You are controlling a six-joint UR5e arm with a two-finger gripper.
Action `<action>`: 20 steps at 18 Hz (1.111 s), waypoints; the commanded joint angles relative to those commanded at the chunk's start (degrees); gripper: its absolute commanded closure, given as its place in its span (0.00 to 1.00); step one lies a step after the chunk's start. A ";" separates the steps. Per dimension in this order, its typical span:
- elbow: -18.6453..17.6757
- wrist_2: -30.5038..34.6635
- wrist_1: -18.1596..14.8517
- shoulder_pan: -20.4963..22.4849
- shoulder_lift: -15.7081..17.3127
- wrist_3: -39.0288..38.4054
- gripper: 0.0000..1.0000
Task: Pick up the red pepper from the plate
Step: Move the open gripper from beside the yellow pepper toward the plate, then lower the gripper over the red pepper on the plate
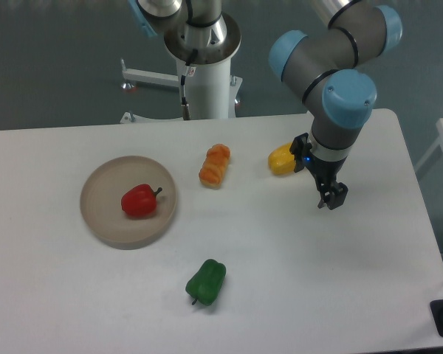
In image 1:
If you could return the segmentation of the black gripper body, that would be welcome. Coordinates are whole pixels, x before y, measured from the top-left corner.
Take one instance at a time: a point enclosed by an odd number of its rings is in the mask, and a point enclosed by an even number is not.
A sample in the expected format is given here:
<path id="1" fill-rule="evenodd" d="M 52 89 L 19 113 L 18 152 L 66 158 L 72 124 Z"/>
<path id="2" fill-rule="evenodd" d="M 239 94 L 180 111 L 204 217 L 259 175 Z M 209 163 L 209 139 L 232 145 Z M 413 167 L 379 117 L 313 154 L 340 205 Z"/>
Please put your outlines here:
<path id="1" fill-rule="evenodd" d="M 345 159 L 330 162 L 324 161 L 311 153 L 302 158 L 305 168 L 314 177 L 317 190 L 321 195 L 329 193 L 344 192 L 344 184 L 337 182 L 337 174 L 343 166 Z"/>

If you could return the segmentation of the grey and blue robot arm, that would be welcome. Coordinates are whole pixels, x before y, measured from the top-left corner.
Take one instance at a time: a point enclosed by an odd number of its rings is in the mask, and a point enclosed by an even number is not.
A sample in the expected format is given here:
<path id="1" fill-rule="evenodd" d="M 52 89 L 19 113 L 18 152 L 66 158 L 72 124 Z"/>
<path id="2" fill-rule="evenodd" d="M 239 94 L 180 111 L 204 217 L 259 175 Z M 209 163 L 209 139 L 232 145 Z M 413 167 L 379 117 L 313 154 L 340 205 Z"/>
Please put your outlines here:
<path id="1" fill-rule="evenodd" d="M 230 88 L 230 67 L 241 31 L 222 3 L 131 1 L 129 6 L 146 35 L 163 36 L 176 62 L 183 118 L 231 117 L 236 94 Z M 377 98 L 374 82 L 357 67 L 394 48 L 402 22 L 393 8 L 365 1 L 313 1 L 312 8 L 326 33 L 310 38 L 288 31 L 272 45 L 268 62 L 313 116 L 310 131 L 290 147 L 295 171 L 308 170 L 320 193 L 319 205 L 335 209 L 348 193 L 337 174 Z"/>

